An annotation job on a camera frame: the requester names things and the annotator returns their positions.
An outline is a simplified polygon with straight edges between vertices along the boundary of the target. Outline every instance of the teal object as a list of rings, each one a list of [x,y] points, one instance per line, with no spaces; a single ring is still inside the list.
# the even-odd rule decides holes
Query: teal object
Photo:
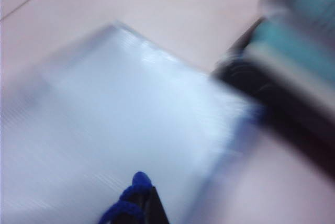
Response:
[[[298,32],[266,21],[256,28],[251,42],[265,43],[281,53],[280,57],[290,60],[292,64],[306,69],[332,86],[335,85],[334,56]]]
[[[335,0],[292,0],[291,5],[320,29],[335,35]]]

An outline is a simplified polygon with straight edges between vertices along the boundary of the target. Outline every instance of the black object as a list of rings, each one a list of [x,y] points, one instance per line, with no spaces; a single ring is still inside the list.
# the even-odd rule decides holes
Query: black object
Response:
[[[310,158],[335,181],[335,126],[306,102],[241,57],[254,29],[243,34],[228,50],[213,76],[256,98],[266,106],[262,123]]]

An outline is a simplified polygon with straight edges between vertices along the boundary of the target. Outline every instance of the tiled floor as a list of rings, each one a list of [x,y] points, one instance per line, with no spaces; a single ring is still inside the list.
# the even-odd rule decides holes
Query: tiled floor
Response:
[[[2,0],[2,84],[27,66],[115,20],[210,72],[220,56],[259,17],[257,3],[258,0]],[[290,147],[272,142],[268,135],[263,139],[231,200],[229,212],[222,216],[218,208],[215,223],[321,223],[323,215],[331,215],[322,209],[322,204],[334,204],[332,185]],[[268,185],[271,188],[266,191],[261,188]],[[273,203],[273,198],[262,196],[264,192],[284,206],[294,195],[292,208],[280,209],[281,204]],[[311,202],[302,205],[305,195]],[[297,211],[293,210],[295,206],[300,206]]]

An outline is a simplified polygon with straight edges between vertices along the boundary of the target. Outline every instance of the plastic sheet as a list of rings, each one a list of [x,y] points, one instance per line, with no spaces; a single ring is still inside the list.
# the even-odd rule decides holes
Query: plastic sheet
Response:
[[[182,223],[258,109],[129,29],[105,28],[4,84],[1,221],[96,223],[141,170]]]

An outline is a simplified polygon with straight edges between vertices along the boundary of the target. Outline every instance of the blue string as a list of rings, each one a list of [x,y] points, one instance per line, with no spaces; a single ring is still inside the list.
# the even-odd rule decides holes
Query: blue string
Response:
[[[152,184],[144,172],[137,172],[132,178],[132,185],[121,194],[119,201],[112,205],[101,217],[98,224],[113,223],[120,214],[134,216],[140,224],[144,224],[144,212],[136,204],[127,202],[133,194],[149,196]]]
[[[123,200],[119,200],[112,205],[101,217],[99,224],[113,223],[120,214],[134,216],[140,224],[144,224],[144,213],[142,209],[134,203]]]

